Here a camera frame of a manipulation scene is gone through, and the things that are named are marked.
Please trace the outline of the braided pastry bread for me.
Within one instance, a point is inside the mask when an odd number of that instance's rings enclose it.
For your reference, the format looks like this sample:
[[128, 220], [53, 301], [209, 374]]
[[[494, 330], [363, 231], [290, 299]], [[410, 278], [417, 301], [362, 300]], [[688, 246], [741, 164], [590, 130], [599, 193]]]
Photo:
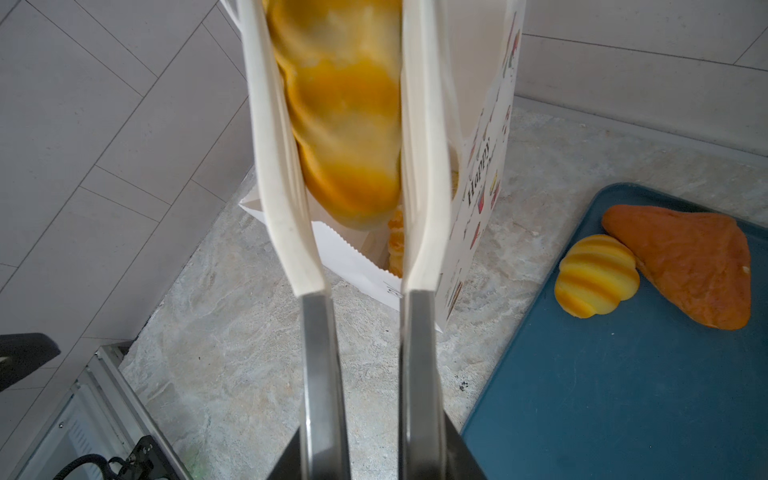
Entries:
[[397, 278], [403, 277], [405, 252], [405, 222], [403, 200], [400, 199], [393, 215], [387, 222], [389, 229], [387, 270]]

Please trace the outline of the small striped bun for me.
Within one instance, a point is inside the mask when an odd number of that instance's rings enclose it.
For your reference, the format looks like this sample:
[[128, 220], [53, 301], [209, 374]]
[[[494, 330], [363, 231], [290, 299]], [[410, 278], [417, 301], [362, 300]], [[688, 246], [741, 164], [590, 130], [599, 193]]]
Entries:
[[558, 265], [555, 299], [581, 319], [613, 312], [638, 291], [633, 253], [615, 238], [596, 234], [576, 242]]

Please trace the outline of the white and steel tongs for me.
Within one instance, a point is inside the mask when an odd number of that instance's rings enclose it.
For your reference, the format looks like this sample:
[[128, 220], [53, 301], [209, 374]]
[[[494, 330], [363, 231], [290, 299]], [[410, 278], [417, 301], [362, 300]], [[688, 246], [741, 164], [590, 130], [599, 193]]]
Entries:
[[[244, 201], [268, 230], [300, 304], [303, 337], [301, 470], [305, 479], [351, 475], [337, 328], [326, 272], [358, 283], [388, 275], [387, 222], [348, 228], [305, 185], [283, 79], [263, 4], [229, 1], [241, 35], [257, 189]], [[446, 478], [446, 436], [435, 340], [436, 292], [452, 221], [451, 102], [444, 12], [437, 1], [402, 4], [400, 75], [403, 277], [400, 300], [398, 475]]]

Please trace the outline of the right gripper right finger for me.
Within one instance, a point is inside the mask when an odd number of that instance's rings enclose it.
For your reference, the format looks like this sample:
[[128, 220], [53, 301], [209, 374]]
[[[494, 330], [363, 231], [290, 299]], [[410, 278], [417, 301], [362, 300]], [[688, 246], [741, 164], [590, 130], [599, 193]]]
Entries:
[[447, 413], [444, 414], [446, 436], [446, 479], [486, 480], [482, 468], [465, 444]]

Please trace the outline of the reddish brown croissant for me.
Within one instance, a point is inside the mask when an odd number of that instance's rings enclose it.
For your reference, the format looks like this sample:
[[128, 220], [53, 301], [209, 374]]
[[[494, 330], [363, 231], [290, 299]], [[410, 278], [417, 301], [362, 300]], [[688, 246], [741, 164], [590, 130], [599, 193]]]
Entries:
[[734, 331], [751, 317], [751, 255], [736, 221], [718, 213], [615, 205], [603, 229], [634, 254], [638, 269], [693, 321]]

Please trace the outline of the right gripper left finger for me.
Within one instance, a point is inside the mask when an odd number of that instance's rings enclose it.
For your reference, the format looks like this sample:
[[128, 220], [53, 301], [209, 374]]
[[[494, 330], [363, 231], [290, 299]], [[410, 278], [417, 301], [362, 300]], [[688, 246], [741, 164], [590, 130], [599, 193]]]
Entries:
[[267, 480], [301, 479], [301, 437], [300, 429], [297, 429], [267, 476]]

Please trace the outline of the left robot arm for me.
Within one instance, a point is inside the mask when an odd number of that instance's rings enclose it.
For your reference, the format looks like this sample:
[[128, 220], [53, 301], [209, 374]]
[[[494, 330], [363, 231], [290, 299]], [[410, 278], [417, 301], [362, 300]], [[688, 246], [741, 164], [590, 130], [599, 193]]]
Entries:
[[61, 353], [43, 333], [1, 336], [1, 390], [9, 389]]

